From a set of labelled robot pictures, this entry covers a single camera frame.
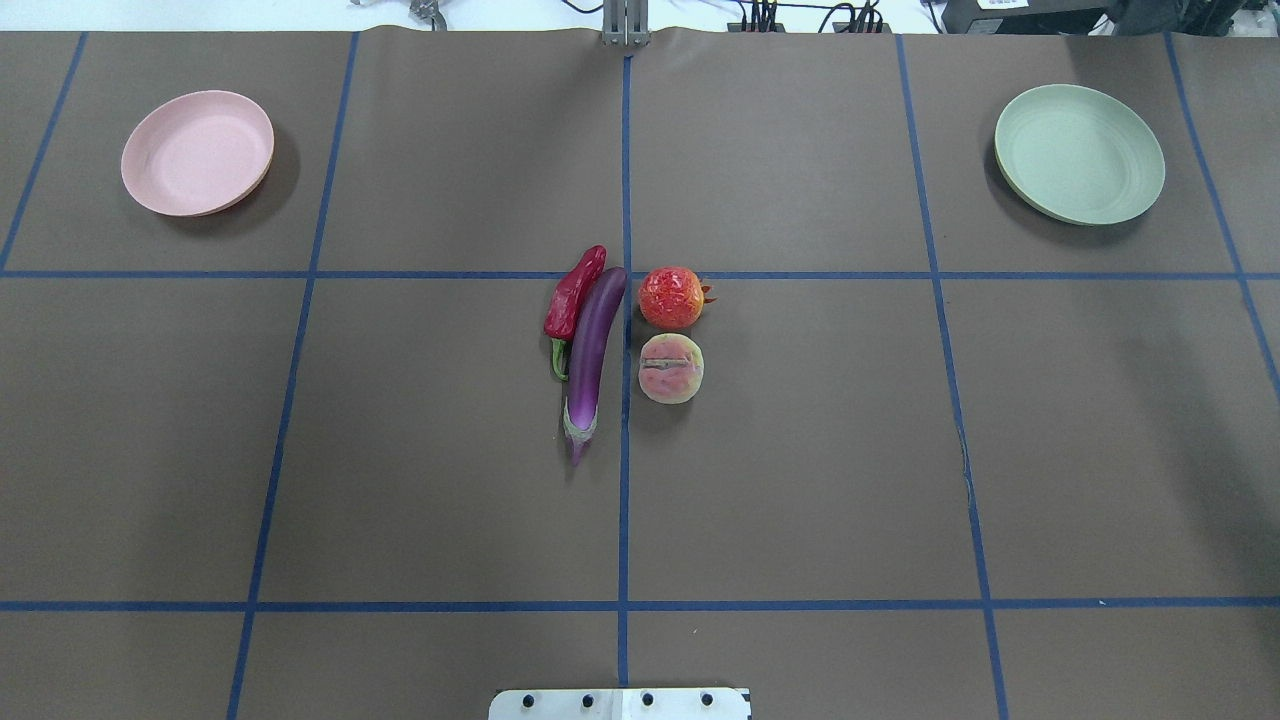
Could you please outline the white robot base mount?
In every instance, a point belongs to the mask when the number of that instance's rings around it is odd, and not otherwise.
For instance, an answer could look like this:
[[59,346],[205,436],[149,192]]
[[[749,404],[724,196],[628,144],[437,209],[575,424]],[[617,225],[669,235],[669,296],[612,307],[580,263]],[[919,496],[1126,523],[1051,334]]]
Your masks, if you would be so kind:
[[751,719],[750,691],[732,687],[509,689],[489,719]]

